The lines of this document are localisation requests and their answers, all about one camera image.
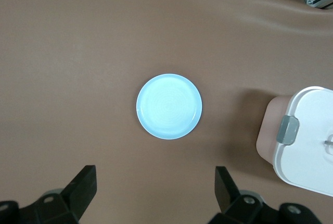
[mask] container lid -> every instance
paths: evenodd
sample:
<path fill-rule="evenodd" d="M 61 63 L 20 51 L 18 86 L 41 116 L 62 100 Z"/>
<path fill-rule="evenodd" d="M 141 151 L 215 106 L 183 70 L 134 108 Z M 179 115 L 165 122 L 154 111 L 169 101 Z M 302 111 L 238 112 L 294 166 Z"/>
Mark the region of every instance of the container lid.
<path fill-rule="evenodd" d="M 197 125 L 202 111 L 199 91 L 185 77 L 162 74 L 141 89 L 136 112 L 142 126 L 161 139 L 177 139 Z"/>
<path fill-rule="evenodd" d="M 309 87 L 288 105 L 273 158 L 285 182 L 333 196 L 333 91 Z"/>

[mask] brown table surface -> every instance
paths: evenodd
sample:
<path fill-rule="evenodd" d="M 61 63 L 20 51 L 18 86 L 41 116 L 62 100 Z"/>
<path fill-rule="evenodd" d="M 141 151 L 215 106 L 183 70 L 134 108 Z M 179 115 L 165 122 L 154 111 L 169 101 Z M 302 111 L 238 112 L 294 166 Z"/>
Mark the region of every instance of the brown table surface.
<path fill-rule="evenodd" d="M 0 200 L 26 206 L 97 167 L 81 223 L 207 223 L 215 166 L 278 208 L 331 223 L 333 198 L 281 181 L 255 142 L 268 102 L 333 89 L 333 10 L 303 0 L 0 0 Z M 203 112 L 173 141 L 140 125 L 162 73 L 191 80 Z"/>

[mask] metal bracket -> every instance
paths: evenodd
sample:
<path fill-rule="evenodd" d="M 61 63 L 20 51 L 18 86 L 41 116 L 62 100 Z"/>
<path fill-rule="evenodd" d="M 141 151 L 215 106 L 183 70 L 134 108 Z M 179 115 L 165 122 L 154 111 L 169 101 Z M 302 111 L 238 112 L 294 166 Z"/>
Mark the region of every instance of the metal bracket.
<path fill-rule="evenodd" d="M 333 0 L 305 0 L 305 3 L 311 7 L 319 9 L 333 8 Z"/>
<path fill-rule="evenodd" d="M 256 193 L 240 191 L 225 167 L 216 167 L 215 196 L 221 213 L 209 224 L 321 224 L 300 204 L 284 203 L 275 210 Z"/>
<path fill-rule="evenodd" d="M 96 167 L 85 166 L 60 194 L 43 195 L 21 209 L 15 201 L 0 202 L 0 223 L 78 224 L 96 191 Z"/>

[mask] plate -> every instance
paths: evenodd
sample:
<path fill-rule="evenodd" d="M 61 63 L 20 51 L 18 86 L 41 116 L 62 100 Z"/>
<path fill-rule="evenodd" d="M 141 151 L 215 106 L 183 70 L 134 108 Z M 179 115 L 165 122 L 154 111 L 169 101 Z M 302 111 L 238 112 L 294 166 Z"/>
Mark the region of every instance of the plate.
<path fill-rule="evenodd" d="M 201 96 L 185 77 L 161 74 L 142 87 L 136 112 L 141 125 L 153 136 L 177 139 L 191 132 L 199 122 Z"/>

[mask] gray latch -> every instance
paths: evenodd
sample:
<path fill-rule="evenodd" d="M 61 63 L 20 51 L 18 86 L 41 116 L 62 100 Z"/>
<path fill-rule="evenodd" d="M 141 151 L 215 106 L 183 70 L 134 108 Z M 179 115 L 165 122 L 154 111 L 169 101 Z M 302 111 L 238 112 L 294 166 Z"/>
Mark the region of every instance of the gray latch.
<path fill-rule="evenodd" d="M 300 123 L 294 116 L 283 116 L 276 140 L 279 143 L 291 145 L 296 139 Z"/>

